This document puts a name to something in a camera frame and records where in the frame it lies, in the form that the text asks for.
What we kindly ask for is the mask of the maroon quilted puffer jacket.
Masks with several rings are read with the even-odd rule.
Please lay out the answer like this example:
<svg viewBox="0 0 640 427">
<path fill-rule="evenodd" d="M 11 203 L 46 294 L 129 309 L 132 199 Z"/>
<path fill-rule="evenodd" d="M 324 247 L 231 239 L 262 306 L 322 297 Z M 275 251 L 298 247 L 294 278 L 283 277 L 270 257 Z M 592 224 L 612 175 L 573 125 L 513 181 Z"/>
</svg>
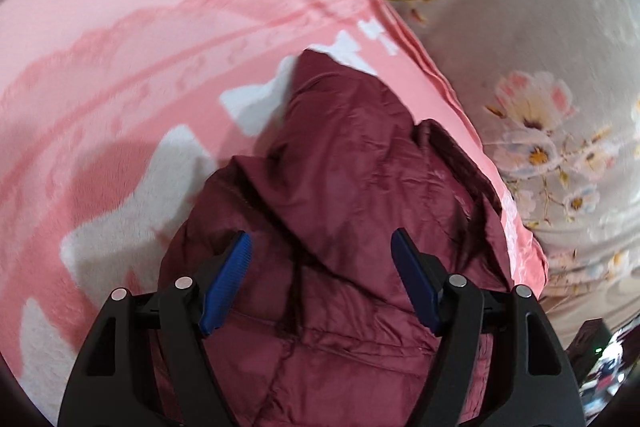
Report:
<svg viewBox="0 0 640 427">
<path fill-rule="evenodd" d="M 393 231 L 476 286 L 508 291 L 500 218 L 494 187 L 436 121 L 415 122 L 382 81 L 307 51 L 267 152 L 206 181 L 160 283 L 245 231 L 250 266 L 205 343 L 239 423 L 401 426 L 438 341 L 401 284 Z"/>
</svg>

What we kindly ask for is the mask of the cluttered items beside bed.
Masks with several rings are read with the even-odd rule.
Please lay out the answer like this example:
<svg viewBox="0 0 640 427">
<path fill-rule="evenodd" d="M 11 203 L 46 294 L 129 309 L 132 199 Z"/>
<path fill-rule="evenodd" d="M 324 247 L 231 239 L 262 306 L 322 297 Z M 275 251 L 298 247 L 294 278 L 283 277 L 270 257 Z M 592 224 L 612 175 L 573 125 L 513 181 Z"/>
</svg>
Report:
<svg viewBox="0 0 640 427">
<path fill-rule="evenodd" d="M 585 321 L 566 349 L 587 426 L 639 426 L 639 317 L 612 333 Z"/>
</svg>

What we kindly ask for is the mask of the pink fleece blanket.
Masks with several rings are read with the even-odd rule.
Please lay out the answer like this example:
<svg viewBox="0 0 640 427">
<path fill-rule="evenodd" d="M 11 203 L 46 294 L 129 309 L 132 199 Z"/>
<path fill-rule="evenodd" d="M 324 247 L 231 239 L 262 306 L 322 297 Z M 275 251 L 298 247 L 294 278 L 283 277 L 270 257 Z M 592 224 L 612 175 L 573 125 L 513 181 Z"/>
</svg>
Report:
<svg viewBox="0 0 640 427">
<path fill-rule="evenodd" d="M 439 122 L 495 187 L 499 269 L 548 265 L 457 93 L 384 0 L 4 0 L 1 352 L 48 415 L 103 300 L 152 291 L 212 173 L 267 154 L 306 50 Z"/>
</svg>

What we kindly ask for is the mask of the grey floral bed sheet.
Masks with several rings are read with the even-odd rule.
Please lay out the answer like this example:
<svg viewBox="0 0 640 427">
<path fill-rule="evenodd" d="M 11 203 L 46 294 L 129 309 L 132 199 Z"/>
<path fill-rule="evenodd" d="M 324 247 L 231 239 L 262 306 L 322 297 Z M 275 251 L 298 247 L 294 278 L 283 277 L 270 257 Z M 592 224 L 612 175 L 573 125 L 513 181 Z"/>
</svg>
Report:
<svg viewBox="0 0 640 427">
<path fill-rule="evenodd" d="M 563 343 L 639 312 L 639 0 L 387 0 L 450 81 L 549 262 Z"/>
</svg>

